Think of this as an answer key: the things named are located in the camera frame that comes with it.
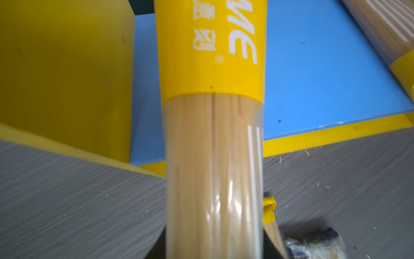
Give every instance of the chinese character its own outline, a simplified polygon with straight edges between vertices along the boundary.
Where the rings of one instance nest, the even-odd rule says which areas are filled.
[[[214,10],[214,5],[211,5],[210,2],[203,3],[198,0],[194,0],[193,4],[193,20],[197,20],[199,18],[209,20],[214,19],[216,11]]]
[[[214,30],[194,29],[193,48],[199,51],[216,51],[216,32]]]

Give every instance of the white stripe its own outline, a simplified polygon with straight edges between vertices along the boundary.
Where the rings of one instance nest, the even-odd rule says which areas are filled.
[[[260,128],[256,127],[256,140],[258,146],[258,160],[259,160],[259,181],[260,181],[260,194],[261,200],[263,199],[263,166],[262,166],[262,136],[260,134]]]
[[[395,13],[397,13],[406,23],[408,23],[410,26],[411,26],[411,28],[414,28],[414,24],[410,21],[410,20],[408,20],[407,18],[405,18],[405,16],[404,15],[402,15],[401,13],[399,13],[394,7],[392,7],[389,3],[387,3],[385,0],[382,0],[382,2],[384,3],[384,4],[386,4],[392,11],[394,11]]]
[[[405,8],[407,8],[407,10],[410,12],[410,13],[412,13],[412,14],[414,14],[414,11],[410,8],[410,7],[408,7],[406,4],[404,4],[403,2],[401,2],[401,0],[397,0],[400,4],[402,4]]]
[[[397,23],[399,26],[401,26],[401,28],[403,28],[412,38],[414,38],[414,33],[412,33],[412,31],[410,31],[410,29],[407,28],[407,26],[405,26],[397,17],[395,17],[395,15],[392,14],[392,12],[390,12],[387,8],[385,8],[385,6],[383,6],[378,0],[374,0],[381,8],[384,9],[384,11],[386,11]]]
[[[400,9],[401,11],[403,11],[409,18],[414,19],[414,16],[412,16],[410,13],[408,13],[406,10],[404,10],[404,8],[402,8],[401,6],[399,6],[394,0],[390,0],[396,7],[398,7],[398,9]]]
[[[252,184],[252,200],[253,200],[253,231],[255,235],[255,254],[256,258],[260,258],[260,236],[259,236],[259,219],[258,219],[258,205],[257,205],[257,192],[256,192],[256,175],[255,175],[255,159],[253,156],[253,137],[252,137],[252,126],[247,125],[247,135],[249,142],[249,156],[250,156],[250,177]]]
[[[370,0],[365,0],[370,6],[371,8],[388,24],[388,26],[390,26],[393,31],[398,34],[398,36],[404,41],[407,42],[408,39],[390,22],[390,20],[388,20],[387,17],[385,17],[380,10],[378,10],[378,8],[376,8],[374,6],[374,4],[371,3]]]

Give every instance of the yellow packaging band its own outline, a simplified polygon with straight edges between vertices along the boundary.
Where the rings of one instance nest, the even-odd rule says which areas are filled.
[[[276,218],[274,216],[274,209],[276,208],[276,200],[273,196],[263,199],[263,224],[271,223]]]
[[[263,102],[267,0],[155,0],[161,102],[219,93]]]
[[[414,101],[414,49],[397,59],[390,69]]]

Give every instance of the yellow wall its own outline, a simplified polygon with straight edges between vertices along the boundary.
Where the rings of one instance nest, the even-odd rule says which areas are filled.
[[[0,124],[129,163],[134,22],[128,0],[0,1]]]

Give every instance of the yellow border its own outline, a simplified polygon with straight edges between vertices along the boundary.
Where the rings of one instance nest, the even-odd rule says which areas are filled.
[[[263,145],[264,157],[313,148],[354,138],[361,138],[414,125],[414,112],[393,115],[349,125],[312,131],[299,135],[267,140]],[[165,162],[141,166],[143,169],[165,177]]]
[[[140,167],[136,167],[127,163],[123,163],[111,158],[107,158],[101,155],[93,154],[87,151],[79,150],[77,148],[58,143],[45,137],[37,136],[32,133],[21,131],[4,124],[0,124],[0,140],[14,142],[22,145],[31,146],[34,148],[40,148],[44,150],[53,151],[59,154],[69,155],[80,159],[86,159],[99,164],[110,165],[113,167],[122,168],[142,174],[148,174],[156,177],[165,178],[163,174],[145,170]]]

